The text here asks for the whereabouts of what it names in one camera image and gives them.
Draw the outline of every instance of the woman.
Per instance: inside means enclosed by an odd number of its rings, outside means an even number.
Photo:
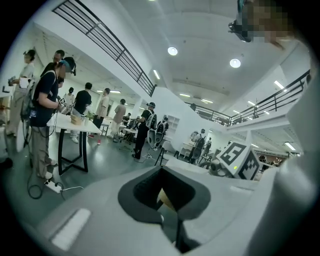
[[[24,54],[24,63],[26,63],[26,66],[23,68],[22,72],[20,73],[20,76],[18,79],[14,79],[10,82],[9,86],[15,86],[15,90],[13,93],[13,99],[11,100],[10,104],[10,123],[6,129],[7,135],[13,134],[16,136],[17,129],[20,122],[20,111],[22,107],[23,98],[27,93],[26,88],[20,87],[20,78],[28,78],[31,79],[34,75],[35,65],[34,65],[34,59],[35,59],[36,51],[35,50],[29,50],[27,53]]]
[[[50,69],[40,79],[34,90],[33,104],[34,117],[30,118],[32,128],[32,163],[36,174],[44,179],[52,178],[52,173],[47,171],[49,165],[57,164],[49,158],[49,127],[47,122],[52,117],[54,109],[59,105],[57,100],[59,78],[64,79],[66,72],[70,73],[75,66],[73,58],[51,63]]]

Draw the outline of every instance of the floor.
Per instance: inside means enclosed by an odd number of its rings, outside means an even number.
[[[49,155],[52,159],[58,159],[59,133],[53,133],[49,138]],[[119,150],[123,143],[114,143],[111,139],[103,136],[101,145],[97,145],[95,138],[87,139],[87,161],[89,173],[82,172],[75,168],[70,168],[62,176],[58,174],[58,167],[53,168],[54,182],[60,182],[64,188],[86,187],[89,184],[118,176],[128,172],[134,172],[146,167],[155,165],[155,160],[147,159],[144,163],[134,161],[131,157],[132,152]],[[15,149],[15,138],[8,137],[8,147],[10,157],[13,160],[13,168],[3,173],[3,186],[11,202],[18,219],[36,227],[51,211],[64,202],[60,194],[44,187],[44,180],[32,173],[29,164],[28,148],[17,153]],[[79,145],[71,141],[69,134],[65,134],[63,140],[62,155],[68,159],[73,159],[79,155]],[[160,151],[152,151],[154,158],[158,157]],[[33,199],[28,195],[27,182],[30,178],[31,185],[39,185],[43,188],[42,197]],[[78,193],[81,188],[70,189],[63,192],[66,200]],[[39,195],[38,188],[32,188],[30,193],[36,197]],[[177,215],[171,209],[163,205],[159,212],[164,217],[163,231],[173,242],[175,241]]]

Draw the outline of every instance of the sneaker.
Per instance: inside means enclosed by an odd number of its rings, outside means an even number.
[[[74,142],[74,143],[79,143],[78,139],[76,137],[72,137],[71,140]]]

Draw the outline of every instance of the ceiling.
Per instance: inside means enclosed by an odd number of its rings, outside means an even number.
[[[251,131],[252,143],[259,147],[260,150],[287,153],[302,152],[297,135],[291,125],[283,125]],[[236,132],[232,136],[235,139],[245,140],[247,132]],[[289,149],[285,142],[289,142],[296,150]]]
[[[152,52],[154,68],[170,78],[159,86],[177,95],[191,95],[195,98],[187,98],[188,102],[213,110],[230,107],[292,50],[292,42],[286,42],[287,50],[281,51],[264,39],[245,43],[228,33],[237,13],[235,0],[118,1]],[[177,48],[176,56],[168,54],[171,46]],[[239,59],[241,67],[231,67],[231,59]],[[213,103],[204,104],[201,99]]]
[[[85,85],[87,82],[92,83],[91,90],[93,92],[97,92],[97,90],[103,91],[105,88],[118,90],[121,94],[110,94],[110,99],[116,102],[125,99],[128,104],[135,104],[140,98],[130,87],[115,78],[105,67],[79,51],[73,45],[38,28],[34,28],[34,31],[37,36],[36,51],[40,55],[42,62],[49,63],[52,61],[55,52],[59,49],[64,50],[65,57],[74,58],[76,62],[76,76],[68,75],[68,79],[81,85]]]

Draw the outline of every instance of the black railing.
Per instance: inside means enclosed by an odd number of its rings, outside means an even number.
[[[192,108],[200,117],[203,119],[207,119],[216,123],[219,123],[223,126],[228,126],[231,121],[231,116],[220,113],[218,111],[212,110],[210,108],[206,108],[203,106],[198,106],[193,104],[195,108]]]
[[[154,85],[116,35],[82,2],[67,0],[53,12],[84,33],[110,55],[148,94]]]
[[[300,97],[301,92],[304,90],[304,82],[309,73],[310,70],[294,80],[285,88],[258,102],[255,106],[251,106],[241,113],[232,116],[230,125],[235,125],[266,116],[271,112],[278,111],[280,108],[288,104],[292,104]]]

